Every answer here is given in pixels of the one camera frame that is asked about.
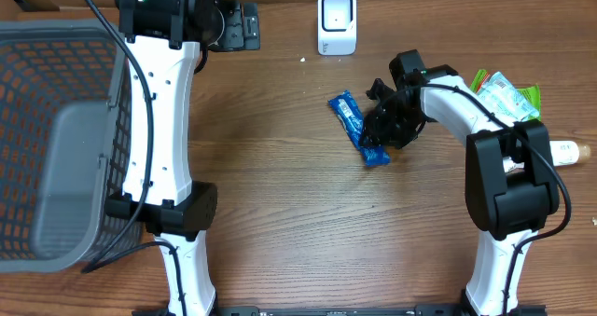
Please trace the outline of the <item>blue snack bar wrapper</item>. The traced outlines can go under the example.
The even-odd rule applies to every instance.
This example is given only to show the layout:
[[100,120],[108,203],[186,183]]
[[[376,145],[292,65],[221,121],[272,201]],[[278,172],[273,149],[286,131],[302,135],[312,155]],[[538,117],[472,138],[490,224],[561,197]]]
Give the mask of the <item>blue snack bar wrapper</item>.
[[367,147],[360,144],[364,129],[364,117],[349,90],[330,99],[328,102],[340,124],[344,128],[355,149],[361,154],[365,165],[369,168],[387,165],[391,162],[390,156],[382,146]]

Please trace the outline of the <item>white conditioner tube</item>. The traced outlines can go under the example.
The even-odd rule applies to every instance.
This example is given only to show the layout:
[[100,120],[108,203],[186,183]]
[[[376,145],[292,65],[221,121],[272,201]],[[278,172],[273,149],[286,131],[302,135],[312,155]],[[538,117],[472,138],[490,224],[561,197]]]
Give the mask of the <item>white conditioner tube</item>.
[[571,140],[550,141],[552,162],[555,167],[574,165],[590,159],[591,149],[588,144]]

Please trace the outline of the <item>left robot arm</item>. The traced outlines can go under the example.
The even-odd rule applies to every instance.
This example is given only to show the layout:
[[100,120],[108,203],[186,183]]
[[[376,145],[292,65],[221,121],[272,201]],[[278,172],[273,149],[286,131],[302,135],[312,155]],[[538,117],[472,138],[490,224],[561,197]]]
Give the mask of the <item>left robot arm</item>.
[[217,188],[188,165],[190,92],[209,49],[227,51],[241,28],[231,0],[115,0],[131,79],[131,148],[121,190],[105,212],[142,223],[162,254],[170,291],[166,315],[214,315],[206,232]]

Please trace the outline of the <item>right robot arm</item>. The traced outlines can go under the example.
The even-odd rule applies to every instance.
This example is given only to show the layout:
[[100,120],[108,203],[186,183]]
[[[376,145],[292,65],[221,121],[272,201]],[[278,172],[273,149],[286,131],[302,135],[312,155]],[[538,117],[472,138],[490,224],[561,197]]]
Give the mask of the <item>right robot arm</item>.
[[559,208],[562,180],[553,165],[547,128],[493,111],[449,65],[427,67],[415,49],[390,62],[395,82],[376,79],[376,102],[359,143],[397,149],[414,141],[428,122],[446,128],[465,147],[465,204],[479,229],[472,277],[457,315],[544,315],[522,306],[517,288],[527,252],[547,237],[543,227]]

